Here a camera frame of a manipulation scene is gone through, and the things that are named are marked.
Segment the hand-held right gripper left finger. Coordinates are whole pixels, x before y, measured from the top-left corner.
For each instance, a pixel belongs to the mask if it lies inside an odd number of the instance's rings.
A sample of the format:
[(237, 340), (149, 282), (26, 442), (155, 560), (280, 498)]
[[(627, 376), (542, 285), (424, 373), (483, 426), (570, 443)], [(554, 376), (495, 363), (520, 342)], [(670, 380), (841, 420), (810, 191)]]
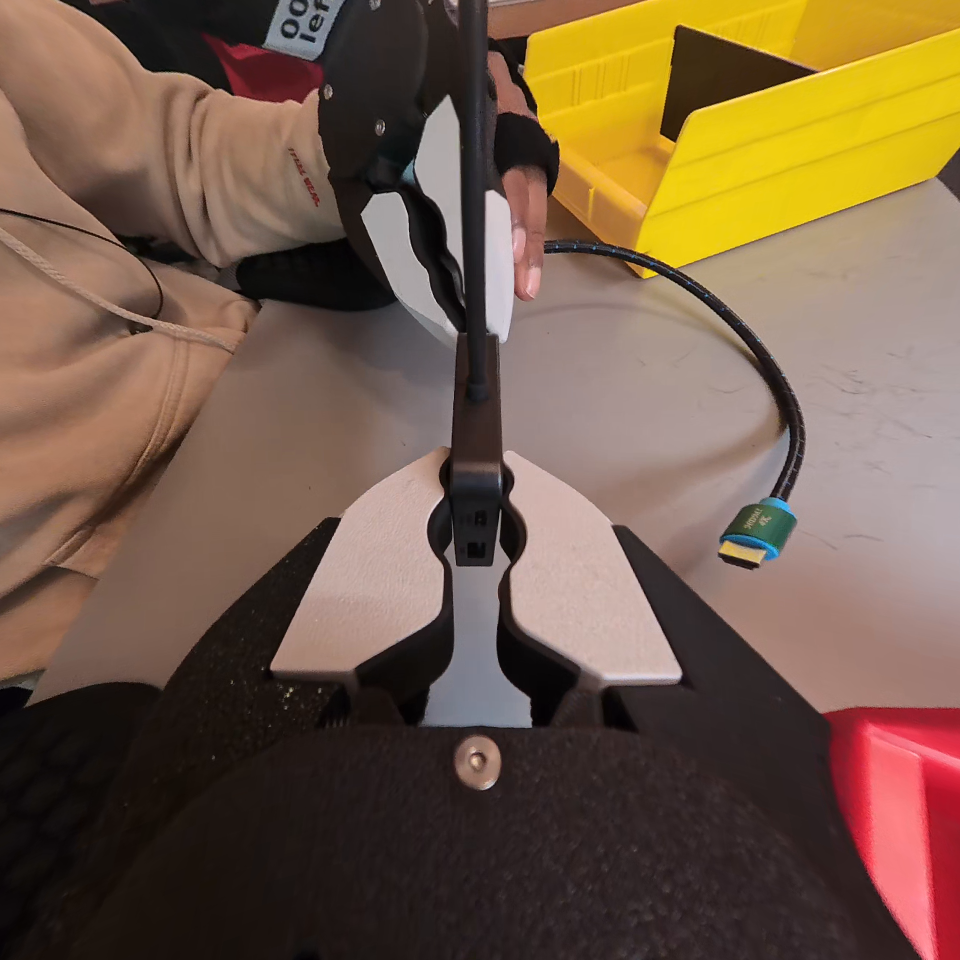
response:
[(280, 679), (427, 689), (452, 656), (438, 447), (342, 514), (270, 663)]

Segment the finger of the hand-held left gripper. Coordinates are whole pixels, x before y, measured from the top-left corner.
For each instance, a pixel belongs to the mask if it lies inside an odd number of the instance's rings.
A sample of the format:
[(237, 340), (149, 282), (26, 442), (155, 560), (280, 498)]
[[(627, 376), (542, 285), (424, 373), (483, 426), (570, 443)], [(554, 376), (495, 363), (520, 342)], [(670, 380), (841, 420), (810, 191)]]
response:
[(366, 268), (431, 335), (456, 340), (466, 318), (462, 275), (433, 202), (407, 183), (377, 193), (338, 176), (333, 193), (346, 239)]
[[(445, 96), (426, 118), (414, 159), (414, 178), (438, 211), (445, 252), (459, 270), (464, 267), (461, 182), (461, 129), (451, 96)], [(486, 331), (506, 343), (514, 311), (515, 274), (511, 211), (495, 167), (485, 192)]]

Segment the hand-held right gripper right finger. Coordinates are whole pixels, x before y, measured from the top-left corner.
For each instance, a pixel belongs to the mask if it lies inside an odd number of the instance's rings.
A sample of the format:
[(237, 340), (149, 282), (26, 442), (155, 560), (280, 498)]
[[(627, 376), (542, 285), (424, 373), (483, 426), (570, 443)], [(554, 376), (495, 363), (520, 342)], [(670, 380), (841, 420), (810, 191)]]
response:
[(583, 690), (677, 685), (681, 666), (610, 519), (515, 451), (505, 466), (522, 533), (507, 576), (520, 639), (557, 658)]

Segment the black port adapter with cable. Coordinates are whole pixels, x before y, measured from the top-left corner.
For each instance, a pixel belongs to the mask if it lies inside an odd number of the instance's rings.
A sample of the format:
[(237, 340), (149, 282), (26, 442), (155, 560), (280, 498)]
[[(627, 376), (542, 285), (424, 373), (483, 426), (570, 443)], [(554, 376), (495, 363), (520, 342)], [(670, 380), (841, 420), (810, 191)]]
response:
[(498, 338), (488, 332), (487, 192), (494, 97), (487, 68), (488, 5), (460, 2), (463, 87), (460, 113), (464, 331), (455, 357), (447, 493), (454, 560), (489, 567), (503, 494)]

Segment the braided hdmi cable green plug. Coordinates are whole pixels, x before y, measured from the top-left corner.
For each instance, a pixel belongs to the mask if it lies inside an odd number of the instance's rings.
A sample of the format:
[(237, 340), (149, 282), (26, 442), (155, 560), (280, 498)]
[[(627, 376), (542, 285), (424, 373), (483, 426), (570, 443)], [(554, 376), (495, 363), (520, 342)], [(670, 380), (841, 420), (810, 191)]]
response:
[(648, 254), (599, 241), (546, 241), (546, 255), (578, 255), (612, 259), (672, 282), (709, 309), (739, 339), (761, 374), (787, 437), (784, 463), (771, 493), (743, 507), (718, 541), (721, 562), (757, 570), (779, 558), (797, 526), (791, 498), (807, 451), (807, 427), (800, 402), (784, 371), (760, 337), (716, 294), (687, 273)]

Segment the person's left forearm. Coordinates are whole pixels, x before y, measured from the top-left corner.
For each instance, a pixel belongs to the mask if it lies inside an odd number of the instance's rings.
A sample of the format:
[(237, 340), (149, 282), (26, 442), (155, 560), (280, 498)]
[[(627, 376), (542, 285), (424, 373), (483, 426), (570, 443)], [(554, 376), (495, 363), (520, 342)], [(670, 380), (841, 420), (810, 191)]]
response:
[(2, 94), (36, 164), (114, 234), (218, 267), (345, 237), (319, 93), (262, 102), (144, 69), (62, 2), (2, 2)]

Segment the person's left hand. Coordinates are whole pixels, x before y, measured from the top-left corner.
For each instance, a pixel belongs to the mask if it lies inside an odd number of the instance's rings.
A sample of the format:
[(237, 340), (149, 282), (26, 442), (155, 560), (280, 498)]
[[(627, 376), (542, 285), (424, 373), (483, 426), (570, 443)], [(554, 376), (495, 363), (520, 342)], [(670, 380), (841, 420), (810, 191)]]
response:
[(497, 111), (493, 162), (510, 209), (514, 293), (531, 302), (541, 289), (547, 205), (558, 179), (559, 145), (541, 125), (520, 67), (492, 38), (487, 41), (486, 64)]

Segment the black textured pad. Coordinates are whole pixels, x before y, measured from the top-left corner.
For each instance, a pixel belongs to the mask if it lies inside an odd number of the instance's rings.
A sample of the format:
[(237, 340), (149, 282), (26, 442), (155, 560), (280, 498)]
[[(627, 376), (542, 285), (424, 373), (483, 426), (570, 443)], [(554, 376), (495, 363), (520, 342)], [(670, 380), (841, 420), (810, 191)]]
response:
[(1, 957), (18, 958), (77, 864), (114, 778), (162, 691), (108, 682), (1, 723)]
[(259, 302), (358, 313), (397, 301), (346, 239), (247, 257), (235, 279), (244, 296)]

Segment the black bin divider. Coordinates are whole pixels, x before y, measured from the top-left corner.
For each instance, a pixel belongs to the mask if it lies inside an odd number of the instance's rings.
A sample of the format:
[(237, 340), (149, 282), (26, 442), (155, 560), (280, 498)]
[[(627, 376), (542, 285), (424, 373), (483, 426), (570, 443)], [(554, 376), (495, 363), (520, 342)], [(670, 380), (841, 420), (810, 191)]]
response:
[(815, 72), (793, 60), (678, 25), (659, 134), (676, 142), (690, 114)]

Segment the yellow plastic bin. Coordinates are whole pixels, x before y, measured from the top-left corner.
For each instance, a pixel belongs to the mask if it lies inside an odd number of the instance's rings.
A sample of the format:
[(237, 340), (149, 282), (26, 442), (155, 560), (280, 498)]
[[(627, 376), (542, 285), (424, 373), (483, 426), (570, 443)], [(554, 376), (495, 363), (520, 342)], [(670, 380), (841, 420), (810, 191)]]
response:
[[(683, 25), (815, 74), (660, 134)], [(558, 201), (598, 239), (686, 266), (936, 177), (958, 151), (958, 2), (657, 1), (532, 34)]]

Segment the person's beige hoodie torso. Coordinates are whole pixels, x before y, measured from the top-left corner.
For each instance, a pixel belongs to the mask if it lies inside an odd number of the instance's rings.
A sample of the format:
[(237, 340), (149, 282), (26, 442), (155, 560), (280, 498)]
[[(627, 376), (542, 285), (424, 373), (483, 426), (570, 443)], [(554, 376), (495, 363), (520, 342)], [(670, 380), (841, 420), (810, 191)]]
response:
[[(59, 187), (2, 187), (2, 229), (114, 305), (239, 346), (258, 307), (146, 267)], [(40, 217), (43, 222), (34, 218)], [(138, 332), (2, 246), (2, 682), (44, 670), (231, 354)]]

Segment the red plastic bin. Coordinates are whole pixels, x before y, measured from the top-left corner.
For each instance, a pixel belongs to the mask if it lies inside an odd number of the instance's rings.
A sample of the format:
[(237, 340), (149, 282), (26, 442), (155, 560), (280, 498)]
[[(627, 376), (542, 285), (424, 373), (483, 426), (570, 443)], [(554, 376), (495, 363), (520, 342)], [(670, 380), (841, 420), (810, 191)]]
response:
[(873, 885), (918, 955), (959, 957), (959, 709), (824, 715), (834, 789)]

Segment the beige hoodie drawstring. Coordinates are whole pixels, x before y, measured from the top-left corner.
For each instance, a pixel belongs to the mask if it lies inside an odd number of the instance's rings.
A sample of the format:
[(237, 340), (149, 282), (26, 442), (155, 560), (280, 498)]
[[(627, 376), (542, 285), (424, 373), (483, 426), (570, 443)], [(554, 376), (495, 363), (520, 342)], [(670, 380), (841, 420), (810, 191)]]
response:
[(34, 269), (40, 271), (42, 275), (50, 281), (90, 305), (96, 306), (114, 317), (123, 319), (129, 324), (136, 325), (138, 332), (145, 333), (147, 330), (150, 330), (161, 333), (175, 341), (207, 346), (230, 355), (233, 355), (236, 351), (236, 344), (233, 342), (226, 341), (202, 330), (171, 323), (160, 318), (151, 318), (138, 314), (104, 299), (100, 294), (94, 294), (72, 278), (63, 274), (49, 260), (33, 250), (30, 246), (21, 242), (5, 228), (1, 228), (1, 242), (9, 251), (30, 264)]

